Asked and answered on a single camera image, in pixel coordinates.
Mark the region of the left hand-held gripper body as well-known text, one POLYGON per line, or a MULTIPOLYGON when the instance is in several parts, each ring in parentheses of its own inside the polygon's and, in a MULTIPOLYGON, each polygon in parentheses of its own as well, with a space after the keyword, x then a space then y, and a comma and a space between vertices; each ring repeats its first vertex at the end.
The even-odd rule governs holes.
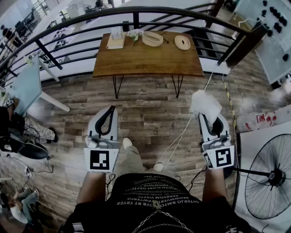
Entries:
POLYGON ((89 172, 113 172, 120 144, 113 136, 102 138, 95 135, 85 138, 85 164, 89 172))

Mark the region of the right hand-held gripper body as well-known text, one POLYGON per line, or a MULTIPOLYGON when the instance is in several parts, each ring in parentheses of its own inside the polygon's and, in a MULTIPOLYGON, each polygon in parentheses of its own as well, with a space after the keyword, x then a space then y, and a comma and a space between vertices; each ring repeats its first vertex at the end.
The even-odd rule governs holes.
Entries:
POLYGON ((234 165, 235 146, 231 144, 230 135, 202 143, 202 150, 208 169, 221 169, 234 165))

